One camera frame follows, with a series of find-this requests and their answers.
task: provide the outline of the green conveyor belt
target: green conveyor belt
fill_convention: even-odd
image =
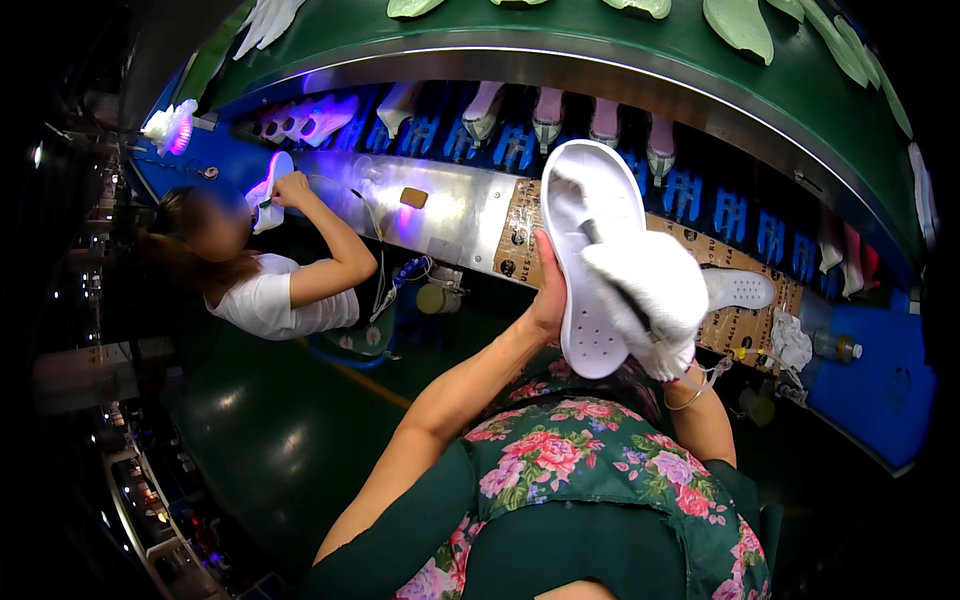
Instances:
[[[271,46],[252,50],[240,61],[228,60],[214,82],[214,108],[316,65],[326,54],[391,37],[514,30],[606,40],[693,66],[799,123],[862,179],[876,196],[873,210],[886,212],[881,221],[899,238],[902,253],[915,269],[921,264],[908,140],[883,93],[859,87],[840,70],[812,26],[798,24],[766,2],[760,2],[760,10],[775,46],[769,67],[746,60],[727,45],[707,24],[698,0],[674,2],[670,15],[659,21],[630,17],[600,0],[550,0],[528,10],[505,9],[488,0],[446,0],[407,22],[387,17],[386,6],[386,0],[307,0],[290,29]],[[464,79],[470,79],[469,72]]]

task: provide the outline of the brush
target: brush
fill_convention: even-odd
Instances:
[[[596,220],[589,214],[587,203],[584,201],[583,187],[581,187],[577,178],[571,177],[571,174],[568,174],[566,171],[567,169],[558,162],[550,172],[550,196],[554,199],[553,204],[577,223],[577,228],[587,236],[590,244],[602,244],[604,241],[603,236],[600,235],[600,227],[597,226]],[[558,198],[560,195],[564,196],[566,202],[557,202],[557,200],[560,199]],[[640,324],[643,325],[643,328],[646,329],[648,333],[651,332],[650,317],[640,308],[639,304],[634,300],[634,297],[631,296],[627,290],[623,289],[617,281],[608,278],[607,283],[609,283],[617,295],[627,303],[627,306],[629,306],[634,315],[636,315],[636,318],[640,321]]]

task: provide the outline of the green floor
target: green floor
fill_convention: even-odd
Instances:
[[[440,321],[441,345],[398,345],[400,360],[362,377],[388,389],[387,396],[413,400],[434,377],[492,340],[533,296],[511,283],[482,281],[469,282],[473,294],[461,311]],[[255,338],[208,315],[200,302],[185,306],[180,322],[186,393],[167,397],[165,406],[214,499],[276,561],[280,574],[296,582],[403,409],[300,343]],[[735,406],[754,373],[725,374],[718,391],[728,405]],[[822,493],[827,477],[812,453],[830,446],[831,461],[841,460],[864,480],[889,478],[808,411],[782,400],[777,409],[764,429],[734,420],[733,430],[740,470],[756,481],[761,503],[786,509],[775,573],[783,584],[801,581],[825,540],[848,529],[835,525],[856,511],[855,498]]]

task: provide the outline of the floral apron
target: floral apron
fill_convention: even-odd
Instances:
[[[733,498],[648,420],[619,402],[576,394],[517,408],[536,396],[591,387],[606,387],[613,397],[633,395],[635,406],[650,409],[654,418],[660,414],[638,366],[627,363],[606,379],[589,381],[572,373],[558,349],[547,348],[494,400],[500,412],[464,436],[482,474],[477,506],[395,598],[458,599],[470,548],[484,525],[553,500],[646,505],[668,515],[684,548],[687,598],[769,596],[763,549]]]

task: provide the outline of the cardboard sheet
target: cardboard sheet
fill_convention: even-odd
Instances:
[[[519,282],[540,287],[540,263],[533,232],[542,227],[540,182],[519,180],[507,209],[493,269]],[[770,349],[774,308],[799,315],[803,287],[787,279],[783,273],[703,233],[649,212],[647,228],[673,235],[701,265],[763,273],[774,284],[776,296],[773,304],[766,308],[750,310],[731,306],[708,314],[697,336],[697,346],[721,354],[732,348]],[[756,354],[748,354],[743,363],[758,368],[756,360]]]

